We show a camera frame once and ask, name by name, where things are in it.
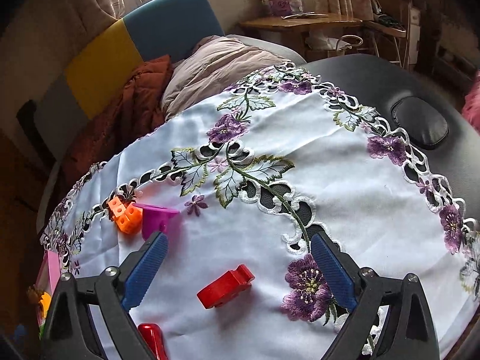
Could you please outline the white embroidered floral tablecloth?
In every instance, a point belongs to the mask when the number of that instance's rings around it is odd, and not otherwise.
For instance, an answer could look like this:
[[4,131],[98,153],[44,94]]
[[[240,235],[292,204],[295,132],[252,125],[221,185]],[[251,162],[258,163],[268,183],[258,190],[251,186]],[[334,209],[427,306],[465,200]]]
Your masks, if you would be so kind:
[[[448,122],[433,150],[391,117],[400,99]],[[253,72],[84,175],[41,244],[83,278],[143,242],[107,203],[171,207],[169,250],[136,323],[171,359],[320,359],[346,322],[311,259],[325,232],[378,274],[418,275],[446,355],[479,308],[479,137],[413,75],[374,58]],[[246,265],[249,289],[205,309],[197,293]]]

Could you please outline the red metallic capsule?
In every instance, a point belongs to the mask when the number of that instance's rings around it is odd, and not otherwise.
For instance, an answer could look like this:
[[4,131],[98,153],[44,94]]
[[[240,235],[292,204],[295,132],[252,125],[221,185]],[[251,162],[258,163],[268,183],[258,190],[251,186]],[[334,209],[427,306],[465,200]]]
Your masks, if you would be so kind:
[[150,322],[141,323],[137,326],[137,330],[157,360],[168,360],[159,325]]

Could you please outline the orange translucent toy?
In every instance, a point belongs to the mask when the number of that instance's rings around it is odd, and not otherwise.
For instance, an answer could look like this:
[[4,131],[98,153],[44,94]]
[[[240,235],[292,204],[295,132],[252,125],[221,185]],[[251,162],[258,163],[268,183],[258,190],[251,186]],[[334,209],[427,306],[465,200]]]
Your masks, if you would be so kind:
[[39,311],[41,315],[41,319],[45,320],[47,318],[47,313],[50,308],[50,303],[51,303],[51,295],[49,295],[48,292],[39,292]]

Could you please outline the black headrest cushion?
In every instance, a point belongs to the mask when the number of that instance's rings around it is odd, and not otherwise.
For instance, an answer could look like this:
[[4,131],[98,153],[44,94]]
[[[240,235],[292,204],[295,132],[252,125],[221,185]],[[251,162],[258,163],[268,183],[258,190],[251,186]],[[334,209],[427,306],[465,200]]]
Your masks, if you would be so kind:
[[398,127],[408,133],[410,141],[423,149],[437,148],[449,133],[445,118],[419,97],[400,99],[391,108],[391,117]]

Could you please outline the brown comb massager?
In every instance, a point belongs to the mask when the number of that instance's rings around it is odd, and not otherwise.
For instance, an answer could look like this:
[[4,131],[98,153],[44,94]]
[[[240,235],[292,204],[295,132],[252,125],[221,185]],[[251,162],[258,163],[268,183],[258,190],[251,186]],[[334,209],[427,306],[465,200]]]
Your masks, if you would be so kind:
[[35,285],[29,286],[26,291],[28,300],[33,305],[38,305],[41,302],[43,293],[44,291],[41,289],[38,289]]

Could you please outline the multicolour sofa backrest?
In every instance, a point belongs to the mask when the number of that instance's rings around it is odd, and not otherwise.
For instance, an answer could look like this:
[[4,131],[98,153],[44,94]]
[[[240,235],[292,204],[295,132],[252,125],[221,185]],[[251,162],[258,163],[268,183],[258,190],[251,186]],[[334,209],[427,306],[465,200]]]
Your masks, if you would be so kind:
[[151,0],[92,40],[29,101],[23,130],[46,165],[64,157],[75,136],[120,92],[142,63],[168,55],[177,62],[211,35],[223,35],[208,0]]

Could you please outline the orange cube blocks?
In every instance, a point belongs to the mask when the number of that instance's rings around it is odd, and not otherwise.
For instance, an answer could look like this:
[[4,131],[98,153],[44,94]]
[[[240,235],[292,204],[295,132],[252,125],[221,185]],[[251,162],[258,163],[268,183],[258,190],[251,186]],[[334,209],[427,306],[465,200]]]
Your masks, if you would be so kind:
[[113,221],[124,234],[134,235],[140,232],[143,222],[143,210],[132,202],[125,205],[118,197],[113,197],[108,203],[113,214]]

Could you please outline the pink beige duvet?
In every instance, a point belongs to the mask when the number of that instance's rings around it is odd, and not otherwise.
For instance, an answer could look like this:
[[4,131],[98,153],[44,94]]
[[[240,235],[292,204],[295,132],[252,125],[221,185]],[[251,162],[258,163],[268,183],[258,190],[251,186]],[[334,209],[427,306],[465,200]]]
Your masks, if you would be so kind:
[[174,67],[160,102],[162,115],[169,120],[248,74],[284,62],[300,66],[306,60],[286,46],[252,37],[205,37]]

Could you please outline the pink shallow cardboard box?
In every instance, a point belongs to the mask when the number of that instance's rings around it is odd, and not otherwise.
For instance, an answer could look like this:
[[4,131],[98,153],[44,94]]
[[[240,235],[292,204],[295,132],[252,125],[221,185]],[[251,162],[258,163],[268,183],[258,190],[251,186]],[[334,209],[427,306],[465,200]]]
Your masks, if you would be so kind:
[[[44,252],[43,260],[37,275],[35,286],[38,289],[48,292],[52,298],[60,275],[61,270],[59,266],[58,254],[56,252],[47,250],[46,252]],[[37,321],[40,328],[44,325],[46,321],[45,319],[41,319],[39,304],[37,305]]]

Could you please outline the magenta funnel toy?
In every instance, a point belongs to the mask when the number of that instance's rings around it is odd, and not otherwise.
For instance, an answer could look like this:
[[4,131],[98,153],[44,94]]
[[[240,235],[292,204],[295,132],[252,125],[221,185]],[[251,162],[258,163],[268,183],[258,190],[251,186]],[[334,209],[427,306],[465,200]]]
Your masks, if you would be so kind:
[[146,241],[153,233],[166,233],[169,221],[179,215],[180,211],[156,205],[134,203],[142,210],[142,238]]

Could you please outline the purple gift box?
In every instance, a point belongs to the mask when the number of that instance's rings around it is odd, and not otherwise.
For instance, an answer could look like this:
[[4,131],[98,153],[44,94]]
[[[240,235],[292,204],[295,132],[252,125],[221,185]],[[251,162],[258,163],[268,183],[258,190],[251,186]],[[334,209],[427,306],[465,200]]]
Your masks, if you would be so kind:
[[269,16],[290,16],[304,12],[302,0],[261,0]]

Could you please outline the wooden side table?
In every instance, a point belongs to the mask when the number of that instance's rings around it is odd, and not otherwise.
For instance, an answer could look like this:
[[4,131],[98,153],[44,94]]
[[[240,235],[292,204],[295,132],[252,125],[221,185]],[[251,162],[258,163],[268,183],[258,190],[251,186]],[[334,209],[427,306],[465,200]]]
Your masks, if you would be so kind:
[[287,19],[280,16],[268,16],[241,22],[239,27],[251,38],[258,38],[261,31],[285,33],[286,39],[295,46],[294,50],[302,57],[308,55],[311,47],[308,45],[307,39],[315,33],[326,34],[338,29],[343,30],[343,32],[346,30],[351,32],[354,29],[364,29],[371,38],[373,51],[377,57],[380,56],[377,38],[382,35],[392,38],[397,60],[391,60],[391,63],[398,64],[401,68],[404,68],[405,64],[408,63],[409,45],[407,31],[385,27],[375,21],[329,13]]

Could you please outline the red block toy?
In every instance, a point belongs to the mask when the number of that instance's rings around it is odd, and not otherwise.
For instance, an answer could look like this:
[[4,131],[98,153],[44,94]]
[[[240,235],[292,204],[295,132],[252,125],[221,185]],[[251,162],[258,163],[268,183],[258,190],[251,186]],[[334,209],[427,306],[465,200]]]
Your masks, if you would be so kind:
[[256,277],[249,268],[240,264],[234,270],[228,270],[218,279],[201,289],[197,298],[205,309],[221,307],[247,290]]

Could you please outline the rust brown quilted jacket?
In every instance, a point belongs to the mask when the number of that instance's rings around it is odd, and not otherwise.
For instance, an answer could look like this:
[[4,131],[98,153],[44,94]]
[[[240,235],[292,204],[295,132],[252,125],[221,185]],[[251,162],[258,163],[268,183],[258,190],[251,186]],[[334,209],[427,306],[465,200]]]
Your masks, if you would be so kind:
[[120,93],[75,137],[61,162],[58,177],[71,187],[90,166],[114,155],[165,122],[162,96],[173,76],[169,55],[137,67]]

